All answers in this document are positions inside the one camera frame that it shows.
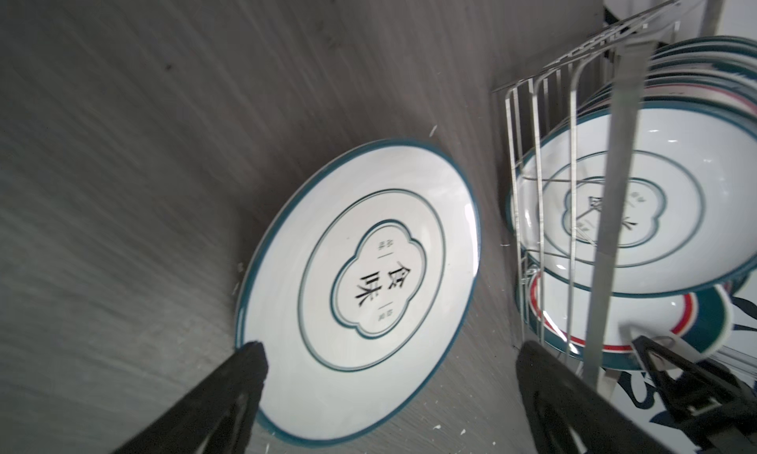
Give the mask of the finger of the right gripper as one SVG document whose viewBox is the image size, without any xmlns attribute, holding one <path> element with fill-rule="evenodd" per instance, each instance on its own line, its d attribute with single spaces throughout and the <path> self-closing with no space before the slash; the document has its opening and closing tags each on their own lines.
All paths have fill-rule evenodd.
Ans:
<svg viewBox="0 0 757 454">
<path fill-rule="evenodd" d="M 674 426 L 702 453 L 756 451 L 756 394 L 725 365 L 690 361 L 646 336 L 633 348 Z"/>
</svg>

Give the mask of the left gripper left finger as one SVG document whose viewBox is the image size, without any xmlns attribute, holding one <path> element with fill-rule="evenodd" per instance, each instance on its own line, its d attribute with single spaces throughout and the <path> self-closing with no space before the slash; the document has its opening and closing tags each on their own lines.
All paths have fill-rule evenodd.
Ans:
<svg viewBox="0 0 757 454">
<path fill-rule="evenodd" d="M 250 342 L 118 453 L 244 453 L 268 373 L 264 345 Z"/>
</svg>

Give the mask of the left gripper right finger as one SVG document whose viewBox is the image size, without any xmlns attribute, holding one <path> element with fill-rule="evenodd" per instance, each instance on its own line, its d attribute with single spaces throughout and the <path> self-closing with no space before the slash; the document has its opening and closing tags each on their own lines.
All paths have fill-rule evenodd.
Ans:
<svg viewBox="0 0 757 454">
<path fill-rule="evenodd" d="M 535 341 L 522 345 L 516 377 L 539 453 L 668 453 Z"/>
</svg>

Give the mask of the wire dish rack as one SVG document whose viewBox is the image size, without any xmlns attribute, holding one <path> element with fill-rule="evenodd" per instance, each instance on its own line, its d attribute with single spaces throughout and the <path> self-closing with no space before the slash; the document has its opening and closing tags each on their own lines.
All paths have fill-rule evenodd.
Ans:
<svg viewBox="0 0 757 454">
<path fill-rule="evenodd" d="M 756 44 L 668 0 L 499 88 L 522 337 L 597 381 L 648 337 L 692 361 L 754 311 Z"/>
</svg>

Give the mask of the white plate red green band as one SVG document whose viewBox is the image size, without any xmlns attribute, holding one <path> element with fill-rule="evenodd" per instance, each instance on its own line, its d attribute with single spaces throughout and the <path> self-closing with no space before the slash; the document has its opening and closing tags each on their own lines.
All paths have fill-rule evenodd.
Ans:
<svg viewBox="0 0 757 454">
<path fill-rule="evenodd" d="M 548 347 L 573 359 L 584 358 L 591 293 L 573 290 L 568 306 L 569 286 L 533 265 L 526 271 L 524 321 L 535 335 L 543 334 Z M 702 357 L 720 349 L 733 331 L 733 310 L 721 286 L 709 290 L 653 298 L 610 298 L 602 348 L 601 366 L 620 371 L 640 371 L 632 341 L 646 336 L 659 344 L 681 340 Z"/>
</svg>

